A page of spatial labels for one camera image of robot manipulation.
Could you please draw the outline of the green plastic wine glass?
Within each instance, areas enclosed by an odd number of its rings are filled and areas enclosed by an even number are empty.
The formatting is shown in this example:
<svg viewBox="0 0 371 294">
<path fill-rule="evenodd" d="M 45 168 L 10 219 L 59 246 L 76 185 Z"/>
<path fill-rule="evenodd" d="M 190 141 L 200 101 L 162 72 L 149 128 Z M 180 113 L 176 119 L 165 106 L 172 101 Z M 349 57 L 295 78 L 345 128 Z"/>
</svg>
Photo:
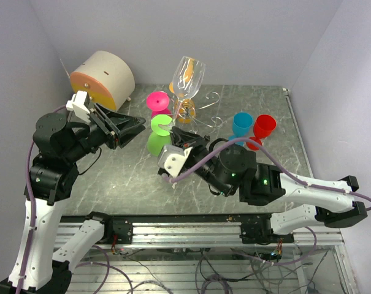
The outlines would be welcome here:
<svg viewBox="0 0 371 294">
<path fill-rule="evenodd" d="M 151 155 L 159 156 L 162 148 L 171 143 L 170 132 L 162 129 L 160 125 L 168 125 L 172 118 L 168 115 L 156 115 L 152 118 L 150 126 L 152 133 L 148 138 L 147 148 Z"/>
</svg>

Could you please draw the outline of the clear wine glass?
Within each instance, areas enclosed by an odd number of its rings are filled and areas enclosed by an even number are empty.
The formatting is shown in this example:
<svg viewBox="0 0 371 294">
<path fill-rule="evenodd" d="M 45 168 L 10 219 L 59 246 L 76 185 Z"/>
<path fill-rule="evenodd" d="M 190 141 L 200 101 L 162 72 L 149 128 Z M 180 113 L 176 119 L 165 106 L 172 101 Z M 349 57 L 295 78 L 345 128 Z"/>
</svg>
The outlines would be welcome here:
<svg viewBox="0 0 371 294">
<path fill-rule="evenodd" d="M 177 98 L 172 122 L 169 129 L 175 126 L 180 107 L 184 100 L 191 100 L 199 91 L 205 74 L 205 63 L 183 56 L 172 79 L 172 88 Z"/>
</svg>

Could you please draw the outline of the blue plastic wine glass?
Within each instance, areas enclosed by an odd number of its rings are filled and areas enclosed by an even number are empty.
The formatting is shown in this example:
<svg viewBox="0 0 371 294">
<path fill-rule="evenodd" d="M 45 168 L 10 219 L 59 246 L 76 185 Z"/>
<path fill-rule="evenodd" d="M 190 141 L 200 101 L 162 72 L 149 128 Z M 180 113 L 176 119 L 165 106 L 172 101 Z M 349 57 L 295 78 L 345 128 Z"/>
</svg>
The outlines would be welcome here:
<svg viewBox="0 0 371 294">
<path fill-rule="evenodd" d="M 247 112 L 239 112 L 232 120 L 232 135 L 229 140 L 247 137 L 253 125 L 253 117 Z"/>
</svg>

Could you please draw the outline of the red plastic wine glass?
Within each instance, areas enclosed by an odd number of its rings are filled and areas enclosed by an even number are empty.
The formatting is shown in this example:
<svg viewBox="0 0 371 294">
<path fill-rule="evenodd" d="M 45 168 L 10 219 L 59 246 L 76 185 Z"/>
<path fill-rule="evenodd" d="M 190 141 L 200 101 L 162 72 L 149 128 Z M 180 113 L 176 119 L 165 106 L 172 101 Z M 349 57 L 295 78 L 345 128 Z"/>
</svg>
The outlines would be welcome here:
<svg viewBox="0 0 371 294">
<path fill-rule="evenodd" d="M 262 140 L 267 138 L 275 130 L 276 126 L 277 122 L 271 115 L 259 115 L 253 126 L 253 136 L 250 136 L 249 139 L 262 145 Z"/>
</svg>

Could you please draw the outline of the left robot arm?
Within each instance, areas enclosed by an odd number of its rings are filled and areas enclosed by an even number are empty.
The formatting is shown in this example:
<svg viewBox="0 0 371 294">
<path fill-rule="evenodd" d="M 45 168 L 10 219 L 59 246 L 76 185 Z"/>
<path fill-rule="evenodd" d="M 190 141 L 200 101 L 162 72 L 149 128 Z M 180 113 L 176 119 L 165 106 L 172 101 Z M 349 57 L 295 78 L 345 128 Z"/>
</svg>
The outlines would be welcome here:
<svg viewBox="0 0 371 294">
<path fill-rule="evenodd" d="M 87 112 L 86 122 L 69 121 L 61 108 L 36 122 L 32 145 L 39 152 L 25 167 L 26 215 L 20 249 L 0 293 L 65 293 L 81 259 L 96 243 L 114 235 L 112 217 L 89 213 L 78 232 L 55 248 L 61 217 L 79 176 L 77 162 L 99 151 L 123 148 L 145 128 L 141 117 L 123 115 L 99 104 Z"/>
</svg>

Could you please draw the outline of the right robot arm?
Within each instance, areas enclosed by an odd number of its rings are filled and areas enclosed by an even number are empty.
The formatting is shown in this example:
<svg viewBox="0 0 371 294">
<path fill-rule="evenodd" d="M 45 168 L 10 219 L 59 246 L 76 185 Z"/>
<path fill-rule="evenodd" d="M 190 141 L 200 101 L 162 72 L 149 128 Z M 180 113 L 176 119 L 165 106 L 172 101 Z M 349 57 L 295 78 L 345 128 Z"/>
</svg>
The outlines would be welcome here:
<svg viewBox="0 0 371 294">
<path fill-rule="evenodd" d="M 259 228 L 260 237 L 270 243 L 302 227 L 348 228 L 368 216 L 368 208 L 358 197 L 356 177 L 323 181 L 295 175 L 271 158 L 271 164 L 259 163 L 254 151 L 222 140 L 220 147 L 208 136 L 186 132 L 178 127 L 170 131 L 170 154 L 163 169 L 176 183 L 195 173 L 213 195 L 239 194 L 240 202 L 266 206 L 273 202 L 293 202 L 298 206 L 273 213 Z"/>
</svg>

